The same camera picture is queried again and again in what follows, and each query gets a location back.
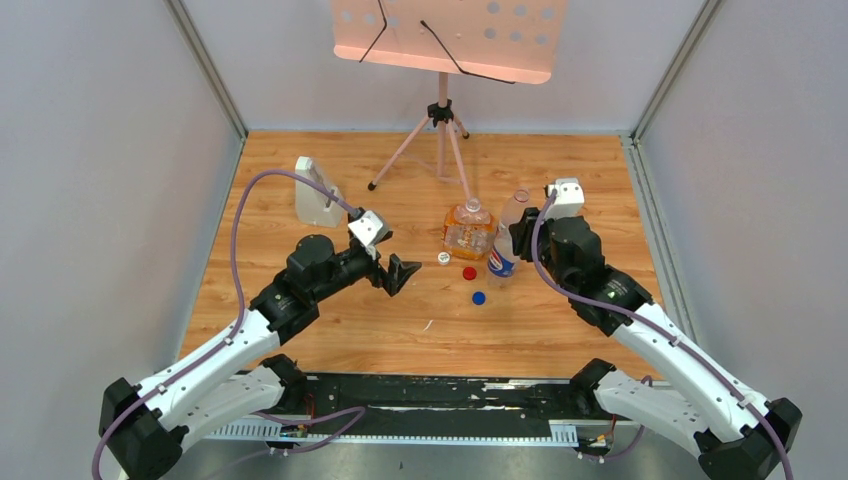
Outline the red cap water bottle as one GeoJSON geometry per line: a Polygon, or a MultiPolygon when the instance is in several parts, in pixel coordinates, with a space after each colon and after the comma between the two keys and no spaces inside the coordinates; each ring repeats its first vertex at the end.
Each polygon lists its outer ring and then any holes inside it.
{"type": "Polygon", "coordinates": [[[519,222],[524,210],[528,206],[531,193],[526,187],[518,188],[504,204],[498,223],[498,231],[507,229],[512,224],[519,222]]]}

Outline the blue label pepsi bottle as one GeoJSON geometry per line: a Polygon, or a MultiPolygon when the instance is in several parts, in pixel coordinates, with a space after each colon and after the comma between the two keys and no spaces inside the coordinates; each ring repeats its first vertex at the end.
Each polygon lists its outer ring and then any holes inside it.
{"type": "Polygon", "coordinates": [[[497,287],[506,286],[514,277],[518,261],[519,258],[513,252],[509,229],[499,224],[487,259],[488,282],[497,287]]]}

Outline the orange label tea bottle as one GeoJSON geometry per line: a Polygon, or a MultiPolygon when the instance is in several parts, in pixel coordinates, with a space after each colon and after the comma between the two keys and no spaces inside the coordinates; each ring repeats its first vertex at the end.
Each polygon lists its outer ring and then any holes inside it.
{"type": "Polygon", "coordinates": [[[453,206],[443,224],[443,250],[452,257],[481,260],[491,250],[497,229],[497,219],[472,197],[464,204],[453,206]]]}

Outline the red bottle cap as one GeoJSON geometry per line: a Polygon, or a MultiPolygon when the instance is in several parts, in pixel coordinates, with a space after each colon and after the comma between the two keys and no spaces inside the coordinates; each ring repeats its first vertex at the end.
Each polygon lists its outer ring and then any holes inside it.
{"type": "Polygon", "coordinates": [[[474,267],[465,267],[462,271],[462,276],[465,280],[471,281],[477,277],[478,273],[474,267]]]}

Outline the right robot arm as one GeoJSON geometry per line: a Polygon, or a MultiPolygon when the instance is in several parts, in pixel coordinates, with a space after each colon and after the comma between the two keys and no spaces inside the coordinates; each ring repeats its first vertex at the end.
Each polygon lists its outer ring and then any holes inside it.
{"type": "Polygon", "coordinates": [[[528,208],[507,233],[514,254],[581,320],[638,354],[674,389],[657,390],[593,359],[572,379],[577,413],[636,421],[690,453],[711,479],[766,479],[776,467],[793,478],[788,454],[800,409],[749,387],[688,338],[633,277],[606,262],[583,217],[528,208]]]}

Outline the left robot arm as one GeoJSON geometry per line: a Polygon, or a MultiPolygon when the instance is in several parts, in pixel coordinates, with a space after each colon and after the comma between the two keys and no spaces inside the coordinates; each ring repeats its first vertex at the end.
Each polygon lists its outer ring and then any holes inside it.
{"type": "Polygon", "coordinates": [[[319,317],[321,301],[360,280],[395,296],[422,265],[391,255],[383,267],[377,243],[390,235],[368,226],[338,252],[324,235],[303,237],[280,271],[216,336],[180,361],[137,382],[119,378],[103,393],[92,475],[109,451],[131,479],[160,479],[207,434],[275,407],[298,411],[306,386],[293,362],[272,351],[319,317]]]}

